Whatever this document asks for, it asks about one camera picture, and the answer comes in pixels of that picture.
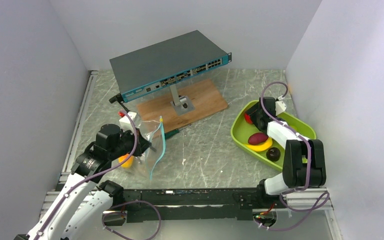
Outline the red apple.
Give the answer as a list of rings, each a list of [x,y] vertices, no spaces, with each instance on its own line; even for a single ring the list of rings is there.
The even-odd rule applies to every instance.
[[[247,113],[245,113],[245,114],[243,115],[243,117],[244,117],[244,120],[245,120],[248,124],[250,124],[250,125],[253,125],[253,124],[254,124],[253,121],[251,120],[250,116],[249,116]]]

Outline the purple sweet potato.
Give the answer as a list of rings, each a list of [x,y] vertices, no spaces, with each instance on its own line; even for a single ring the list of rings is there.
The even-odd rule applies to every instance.
[[[257,133],[252,134],[248,138],[247,143],[249,145],[255,146],[255,145],[260,145],[260,144],[265,143],[268,139],[269,139],[269,136],[266,135],[265,133],[257,132]]]

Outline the orange yellow mango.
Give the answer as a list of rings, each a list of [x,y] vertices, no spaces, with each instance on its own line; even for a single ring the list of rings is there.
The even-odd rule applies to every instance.
[[[118,162],[121,163],[121,167],[124,169],[129,169],[134,163],[135,157],[129,157],[129,154],[125,154],[118,158]]]

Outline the clear zip top bag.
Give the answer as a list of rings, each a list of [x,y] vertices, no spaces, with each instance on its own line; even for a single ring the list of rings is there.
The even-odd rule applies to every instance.
[[[141,136],[150,143],[150,146],[140,156],[132,156],[131,165],[123,167],[132,175],[152,180],[157,164],[162,160],[166,151],[165,129],[163,117],[158,116],[152,120],[142,120],[138,124]]]

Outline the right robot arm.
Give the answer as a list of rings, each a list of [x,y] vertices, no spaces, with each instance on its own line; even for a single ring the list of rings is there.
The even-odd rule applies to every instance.
[[[255,194],[256,203],[267,208],[275,195],[291,191],[304,191],[323,186],[327,180],[324,145],[319,139],[309,139],[295,131],[282,118],[276,116],[276,100],[260,97],[246,111],[250,120],[263,133],[283,149],[282,172],[264,180],[264,189]]]

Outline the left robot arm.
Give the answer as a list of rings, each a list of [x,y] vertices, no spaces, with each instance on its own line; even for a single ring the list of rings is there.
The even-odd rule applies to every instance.
[[[138,128],[123,130],[105,124],[79,155],[62,190],[39,222],[17,240],[78,240],[92,221],[107,209],[124,203],[124,189],[102,177],[112,171],[112,162],[122,156],[140,157],[152,143]]]

